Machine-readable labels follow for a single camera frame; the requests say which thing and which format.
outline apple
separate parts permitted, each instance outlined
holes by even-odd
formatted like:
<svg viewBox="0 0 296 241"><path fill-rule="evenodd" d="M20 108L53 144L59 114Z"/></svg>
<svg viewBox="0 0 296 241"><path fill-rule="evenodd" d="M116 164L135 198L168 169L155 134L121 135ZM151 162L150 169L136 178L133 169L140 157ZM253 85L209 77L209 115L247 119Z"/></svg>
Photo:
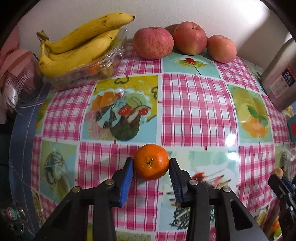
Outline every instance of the apple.
<svg viewBox="0 0 296 241"><path fill-rule="evenodd" d="M207 35L201 26L193 22L180 23L173 32L178 50L188 55L196 55L207 46Z"/></svg>
<svg viewBox="0 0 296 241"><path fill-rule="evenodd" d="M221 63L232 62L237 56L235 44L222 35L213 35L207 39L207 52Z"/></svg>
<svg viewBox="0 0 296 241"><path fill-rule="evenodd" d="M166 57L173 47L172 35L161 27L142 28L133 37L134 51L142 58L152 60Z"/></svg>

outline bunch of bananas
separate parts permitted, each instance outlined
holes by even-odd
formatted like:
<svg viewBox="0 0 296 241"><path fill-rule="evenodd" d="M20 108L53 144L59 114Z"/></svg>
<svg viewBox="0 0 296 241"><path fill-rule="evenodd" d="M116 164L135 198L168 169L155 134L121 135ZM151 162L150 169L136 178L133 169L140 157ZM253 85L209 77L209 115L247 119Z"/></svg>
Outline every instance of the bunch of bananas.
<svg viewBox="0 0 296 241"><path fill-rule="evenodd" d="M54 43L49 41L43 31L38 32L41 42L38 65L41 73L52 78L92 62L108 49L119 28L134 19L135 16L126 13L111 13L85 23Z"/></svg>

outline plastic container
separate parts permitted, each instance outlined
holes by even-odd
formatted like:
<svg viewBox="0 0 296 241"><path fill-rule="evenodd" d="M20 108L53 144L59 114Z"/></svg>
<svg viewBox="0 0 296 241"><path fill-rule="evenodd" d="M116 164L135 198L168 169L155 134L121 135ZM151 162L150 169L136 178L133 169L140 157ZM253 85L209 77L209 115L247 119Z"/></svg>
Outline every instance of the plastic container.
<svg viewBox="0 0 296 241"><path fill-rule="evenodd" d="M44 77L44 80L51 83L57 91L63 91L95 84L98 80L111 78L117 74L121 65L126 49L126 36L127 30L120 29L115 40L103 56L91 63L71 69L63 75L50 79Z"/></svg>

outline tablecloth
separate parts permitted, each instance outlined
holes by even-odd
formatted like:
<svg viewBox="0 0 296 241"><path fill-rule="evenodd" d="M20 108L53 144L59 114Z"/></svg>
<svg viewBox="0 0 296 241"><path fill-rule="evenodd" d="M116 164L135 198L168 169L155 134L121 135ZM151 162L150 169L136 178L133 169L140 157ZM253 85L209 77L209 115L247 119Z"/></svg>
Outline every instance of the tablecloth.
<svg viewBox="0 0 296 241"><path fill-rule="evenodd" d="M282 113L272 105L258 82L262 71L240 57L221 64L206 53L147 61L129 44L112 79L49 91L30 114L30 178L23 180L27 172L11 165L32 193L25 197L35 208L30 222L41 226L72 187L90 188L112 177L147 143L163 146L192 178L230 186L254 217L267 212L270 172L281 167L292 178L296 146L286 123L293 110ZM135 176L114 217L118 240L179 241L186 238L189 209L175 203L168 173L155 181ZM211 226L214 239L213 210Z"/></svg>

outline white wall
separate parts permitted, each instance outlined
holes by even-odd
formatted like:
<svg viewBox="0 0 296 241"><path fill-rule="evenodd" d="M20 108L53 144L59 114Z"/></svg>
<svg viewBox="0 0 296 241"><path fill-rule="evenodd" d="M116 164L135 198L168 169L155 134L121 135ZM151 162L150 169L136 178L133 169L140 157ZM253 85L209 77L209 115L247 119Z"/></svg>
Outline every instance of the white wall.
<svg viewBox="0 0 296 241"><path fill-rule="evenodd" d="M260 0L41 0L19 23L21 47L39 56L36 32L56 41L83 23L111 12L136 16L129 38L150 26L192 21L207 36L221 34L235 42L238 56L265 68L285 42L288 31Z"/></svg>

